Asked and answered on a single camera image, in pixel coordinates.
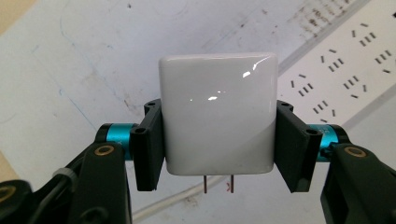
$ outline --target metal prong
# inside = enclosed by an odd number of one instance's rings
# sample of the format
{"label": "metal prong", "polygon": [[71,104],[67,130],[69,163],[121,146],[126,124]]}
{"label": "metal prong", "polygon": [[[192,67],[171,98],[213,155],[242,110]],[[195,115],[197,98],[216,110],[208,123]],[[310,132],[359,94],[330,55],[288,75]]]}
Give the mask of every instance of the metal prong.
{"label": "metal prong", "polygon": [[233,175],[231,175],[231,186],[230,186],[230,192],[233,193]]}
{"label": "metal prong", "polygon": [[204,175],[204,193],[207,193],[206,175]]}

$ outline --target table surface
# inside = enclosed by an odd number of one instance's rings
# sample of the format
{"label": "table surface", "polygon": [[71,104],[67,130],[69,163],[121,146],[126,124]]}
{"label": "table surface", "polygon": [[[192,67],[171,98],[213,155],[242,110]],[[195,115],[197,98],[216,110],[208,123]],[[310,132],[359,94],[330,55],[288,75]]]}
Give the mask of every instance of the table surface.
{"label": "table surface", "polygon": [[[139,123],[143,104],[161,97],[161,57],[272,51],[282,64],[320,32],[306,29],[304,8],[347,11],[354,2],[37,0],[3,7],[15,13],[0,26],[1,179],[16,174],[39,189],[103,123]],[[355,144],[392,167],[394,89],[345,127]],[[133,211],[202,181],[163,167],[157,191],[137,192],[133,164],[126,165]],[[319,195],[327,169],[318,164],[311,191],[299,194],[289,193],[276,168],[238,175],[235,194],[227,192],[227,179],[142,223],[324,223]]]}

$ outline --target white power adapter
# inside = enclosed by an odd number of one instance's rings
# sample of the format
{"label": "white power adapter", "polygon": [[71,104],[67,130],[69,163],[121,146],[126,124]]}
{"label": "white power adapter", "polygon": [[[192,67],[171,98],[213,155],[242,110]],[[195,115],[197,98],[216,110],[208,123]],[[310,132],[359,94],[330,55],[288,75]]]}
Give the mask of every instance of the white power adapter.
{"label": "white power adapter", "polygon": [[160,60],[167,170],[250,175],[274,166],[277,59],[272,53]]}

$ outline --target teal joint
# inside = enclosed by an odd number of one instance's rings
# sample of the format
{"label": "teal joint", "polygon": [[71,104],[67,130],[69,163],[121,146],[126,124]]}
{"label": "teal joint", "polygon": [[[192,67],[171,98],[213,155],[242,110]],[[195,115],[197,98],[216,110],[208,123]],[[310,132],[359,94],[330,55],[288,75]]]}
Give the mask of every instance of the teal joint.
{"label": "teal joint", "polygon": [[332,126],[327,124],[309,124],[312,129],[315,129],[323,133],[317,161],[330,161],[329,158],[323,157],[323,154],[330,154],[332,150],[330,149],[331,143],[338,143],[338,136]]}
{"label": "teal joint", "polygon": [[115,142],[122,146],[125,151],[125,160],[133,159],[129,152],[130,131],[137,126],[135,123],[113,123],[107,132],[107,142]]}

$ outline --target power strip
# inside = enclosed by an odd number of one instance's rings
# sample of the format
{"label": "power strip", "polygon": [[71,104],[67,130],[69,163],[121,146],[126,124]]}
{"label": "power strip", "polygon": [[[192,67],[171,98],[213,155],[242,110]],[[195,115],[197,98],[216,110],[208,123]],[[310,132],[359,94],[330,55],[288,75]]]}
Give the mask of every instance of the power strip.
{"label": "power strip", "polygon": [[396,1],[371,1],[278,79],[306,123],[343,125],[396,83]]}

